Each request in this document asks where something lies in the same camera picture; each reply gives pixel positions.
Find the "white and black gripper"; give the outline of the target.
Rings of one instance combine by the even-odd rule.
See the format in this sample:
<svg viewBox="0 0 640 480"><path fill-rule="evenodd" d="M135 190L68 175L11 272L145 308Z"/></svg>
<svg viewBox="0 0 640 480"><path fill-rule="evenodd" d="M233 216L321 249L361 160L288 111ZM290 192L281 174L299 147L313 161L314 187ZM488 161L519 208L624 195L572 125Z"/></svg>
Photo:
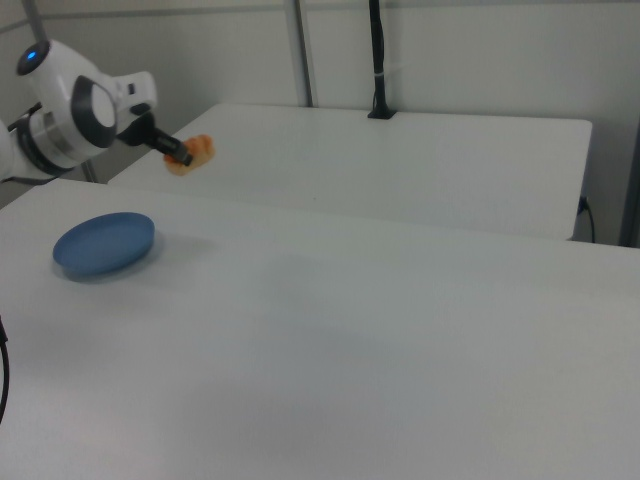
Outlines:
<svg viewBox="0 0 640 480"><path fill-rule="evenodd" d="M129 146L146 145L164 154L167 163L190 166L193 156L187 146L155 128L153 111L157 106L157 89L147 72L114 78L116 82L116 135Z"/></svg>

